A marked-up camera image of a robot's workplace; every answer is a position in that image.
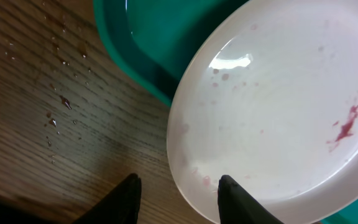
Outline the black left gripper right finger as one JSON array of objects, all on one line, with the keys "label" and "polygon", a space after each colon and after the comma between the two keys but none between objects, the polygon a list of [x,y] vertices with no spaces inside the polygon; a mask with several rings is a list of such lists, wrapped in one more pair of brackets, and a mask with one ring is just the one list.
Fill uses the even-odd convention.
[{"label": "black left gripper right finger", "polygon": [[219,180],[218,210],[220,224],[283,224],[230,175]]}]

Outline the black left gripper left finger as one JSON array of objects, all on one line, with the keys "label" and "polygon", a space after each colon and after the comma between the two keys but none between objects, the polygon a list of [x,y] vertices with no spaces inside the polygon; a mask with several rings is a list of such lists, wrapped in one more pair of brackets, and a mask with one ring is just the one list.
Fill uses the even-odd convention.
[{"label": "black left gripper left finger", "polygon": [[137,224],[141,194],[140,177],[130,174],[73,224]]}]

